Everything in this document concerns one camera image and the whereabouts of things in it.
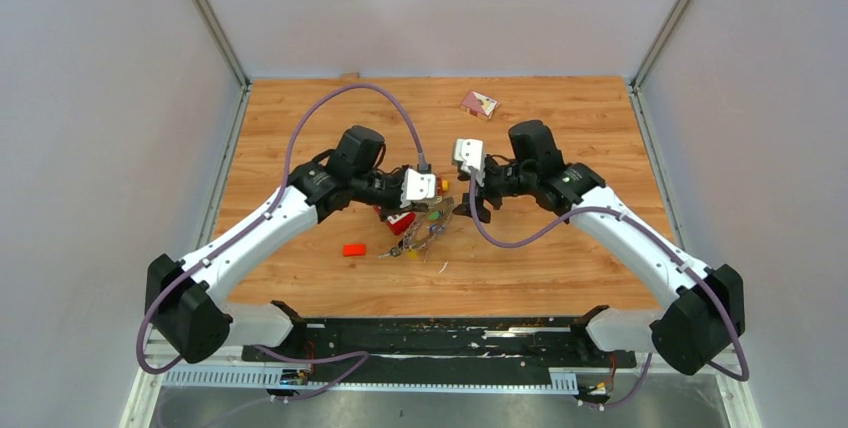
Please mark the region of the key with black tag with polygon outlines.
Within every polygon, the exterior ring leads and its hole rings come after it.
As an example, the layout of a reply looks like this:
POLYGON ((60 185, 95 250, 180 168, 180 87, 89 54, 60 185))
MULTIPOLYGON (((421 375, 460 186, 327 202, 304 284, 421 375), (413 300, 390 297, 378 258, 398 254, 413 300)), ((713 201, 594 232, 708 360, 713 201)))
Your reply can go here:
POLYGON ((389 258, 389 257, 399 257, 402 254, 403 250, 398 247, 393 247, 389 251, 378 256, 379 259, 389 258))

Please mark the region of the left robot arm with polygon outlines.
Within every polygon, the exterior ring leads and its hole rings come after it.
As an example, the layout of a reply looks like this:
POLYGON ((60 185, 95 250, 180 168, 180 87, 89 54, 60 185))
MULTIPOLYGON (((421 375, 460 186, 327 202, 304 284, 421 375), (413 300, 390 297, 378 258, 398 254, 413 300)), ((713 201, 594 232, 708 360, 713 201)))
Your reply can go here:
POLYGON ((438 181, 426 162, 379 169, 384 138, 354 125, 338 145, 297 166, 253 213, 219 238, 147 268, 144 327, 153 326, 178 361, 199 363, 224 346, 263 345, 283 361, 298 359, 306 334, 275 304, 229 302, 232 290, 280 247, 352 202, 393 215, 423 206, 438 181))

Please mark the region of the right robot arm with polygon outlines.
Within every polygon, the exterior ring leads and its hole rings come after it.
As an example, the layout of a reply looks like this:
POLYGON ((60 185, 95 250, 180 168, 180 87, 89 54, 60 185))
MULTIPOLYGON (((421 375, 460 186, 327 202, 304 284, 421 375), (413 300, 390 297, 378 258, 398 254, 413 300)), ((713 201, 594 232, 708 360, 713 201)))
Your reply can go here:
POLYGON ((504 162, 478 139, 460 138, 453 148, 458 178, 468 193, 454 212, 471 218, 499 248, 525 247, 564 225, 593 238, 649 290, 655 310, 621 311, 599 306, 579 322, 571 351, 596 365, 614 351, 658 354, 684 375, 709 366, 737 381, 750 377, 741 345, 745 331, 744 282, 733 267, 713 267, 662 236, 629 209, 594 170, 568 163, 550 128, 540 120, 508 131, 513 155, 504 162), (555 219, 520 241, 503 241, 486 229, 491 212, 509 197, 531 196, 555 219))

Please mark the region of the red window toy brick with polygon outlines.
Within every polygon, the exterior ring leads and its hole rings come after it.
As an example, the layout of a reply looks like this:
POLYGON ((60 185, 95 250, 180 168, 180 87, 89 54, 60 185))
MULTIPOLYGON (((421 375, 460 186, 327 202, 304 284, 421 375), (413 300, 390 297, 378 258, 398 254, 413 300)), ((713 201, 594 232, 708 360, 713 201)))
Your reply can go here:
POLYGON ((412 224, 416 221, 416 218, 416 213, 404 212, 385 215, 381 218, 381 220, 393 235, 401 236, 412 226, 412 224))

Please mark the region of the small red toy brick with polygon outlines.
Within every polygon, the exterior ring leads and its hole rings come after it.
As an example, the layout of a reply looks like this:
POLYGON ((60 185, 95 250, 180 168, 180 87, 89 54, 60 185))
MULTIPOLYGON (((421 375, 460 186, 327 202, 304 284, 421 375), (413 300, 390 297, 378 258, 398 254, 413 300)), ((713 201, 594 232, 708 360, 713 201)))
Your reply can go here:
POLYGON ((342 247, 343 257, 362 257, 367 255, 367 246, 361 243, 345 244, 342 247))

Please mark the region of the red patterned card box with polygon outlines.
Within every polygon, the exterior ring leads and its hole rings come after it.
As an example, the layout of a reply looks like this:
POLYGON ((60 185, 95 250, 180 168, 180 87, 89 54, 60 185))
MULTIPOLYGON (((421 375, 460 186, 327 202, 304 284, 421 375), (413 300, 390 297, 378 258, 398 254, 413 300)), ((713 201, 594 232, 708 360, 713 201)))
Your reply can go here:
POLYGON ((469 91, 460 102, 460 109, 476 118, 491 120, 500 102, 477 91, 469 91))

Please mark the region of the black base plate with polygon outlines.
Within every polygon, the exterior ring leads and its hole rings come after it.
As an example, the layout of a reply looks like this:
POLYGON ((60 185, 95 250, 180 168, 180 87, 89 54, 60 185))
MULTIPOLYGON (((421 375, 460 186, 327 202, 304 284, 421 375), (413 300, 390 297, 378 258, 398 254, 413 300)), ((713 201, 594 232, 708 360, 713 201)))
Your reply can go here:
POLYGON ((526 386, 550 383, 552 368, 609 373, 637 365, 633 353, 592 348, 573 318, 309 318, 277 353, 329 358, 368 353, 350 383, 526 386))

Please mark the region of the aluminium frame post left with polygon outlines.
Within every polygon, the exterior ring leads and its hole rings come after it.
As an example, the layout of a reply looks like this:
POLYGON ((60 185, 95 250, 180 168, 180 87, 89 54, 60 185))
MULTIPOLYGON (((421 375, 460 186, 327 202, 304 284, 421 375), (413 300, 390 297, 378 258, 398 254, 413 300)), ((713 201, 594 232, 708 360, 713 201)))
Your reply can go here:
POLYGON ((221 25, 210 0, 191 1, 217 50, 219 51, 219 54, 224 60, 230 74, 240 86, 240 89, 242 91, 246 91, 250 86, 250 77, 247 75, 242 63, 238 59, 238 56, 223 26, 221 25))

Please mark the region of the aluminium frame post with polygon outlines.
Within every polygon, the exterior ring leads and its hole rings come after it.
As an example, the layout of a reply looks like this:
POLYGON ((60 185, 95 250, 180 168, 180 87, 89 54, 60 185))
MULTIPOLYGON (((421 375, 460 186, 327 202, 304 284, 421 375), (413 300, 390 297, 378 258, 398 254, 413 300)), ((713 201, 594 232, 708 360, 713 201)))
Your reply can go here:
POLYGON ((645 56, 642 58, 635 75, 631 78, 630 86, 633 91, 640 90, 648 80, 665 47, 670 42, 693 1, 675 0, 673 2, 659 31, 650 44, 645 56))
POLYGON ((219 51, 219 54, 224 60, 230 74, 240 86, 240 89, 242 91, 246 91, 250 86, 250 77, 247 75, 242 63, 238 59, 238 56, 223 26, 221 25, 210 0, 191 1, 217 50, 219 51))

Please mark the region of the aluminium frame post right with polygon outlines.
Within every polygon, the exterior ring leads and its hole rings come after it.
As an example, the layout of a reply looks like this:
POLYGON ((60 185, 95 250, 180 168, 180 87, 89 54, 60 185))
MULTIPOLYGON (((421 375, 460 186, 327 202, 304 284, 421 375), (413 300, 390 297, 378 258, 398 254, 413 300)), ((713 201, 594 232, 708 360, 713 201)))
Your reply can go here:
POLYGON ((642 58, 635 75, 631 78, 630 86, 633 91, 640 90, 648 80, 665 47, 670 42, 693 1, 675 0, 673 2, 659 31, 650 44, 645 56, 642 58))

